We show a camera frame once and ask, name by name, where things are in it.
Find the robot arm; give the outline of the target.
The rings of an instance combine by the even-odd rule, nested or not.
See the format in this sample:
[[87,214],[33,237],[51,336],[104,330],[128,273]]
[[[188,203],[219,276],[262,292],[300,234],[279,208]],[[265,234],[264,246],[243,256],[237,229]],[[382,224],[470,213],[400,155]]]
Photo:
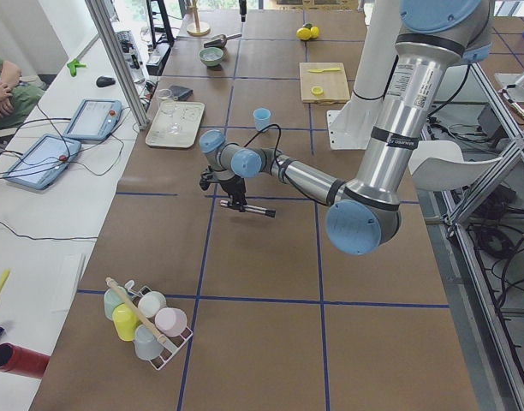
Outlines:
[[208,162],[200,187],[218,184],[229,196],[222,206],[272,217],[273,211],[245,199],[245,180],[265,172],[328,206],[326,233],[336,248],[353,255],[372,252],[400,228],[397,189],[446,70],[488,56],[493,13],[492,1],[400,3],[397,61],[354,179],[337,179],[277,148],[229,143],[214,129],[199,139]]

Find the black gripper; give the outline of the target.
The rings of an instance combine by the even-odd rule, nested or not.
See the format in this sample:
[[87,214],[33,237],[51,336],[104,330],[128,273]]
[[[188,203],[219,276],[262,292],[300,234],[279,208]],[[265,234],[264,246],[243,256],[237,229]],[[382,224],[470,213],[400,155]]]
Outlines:
[[246,212],[246,186],[245,181],[240,176],[233,176],[228,180],[221,180],[220,186],[222,190],[229,196],[228,208],[238,210],[239,212]]

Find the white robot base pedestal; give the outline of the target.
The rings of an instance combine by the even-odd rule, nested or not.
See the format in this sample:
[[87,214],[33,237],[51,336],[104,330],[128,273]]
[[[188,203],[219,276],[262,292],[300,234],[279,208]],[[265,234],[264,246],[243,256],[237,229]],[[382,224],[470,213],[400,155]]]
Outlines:
[[397,0],[374,3],[351,98],[341,110],[327,112],[332,150],[364,150],[368,145],[396,60],[400,5]]

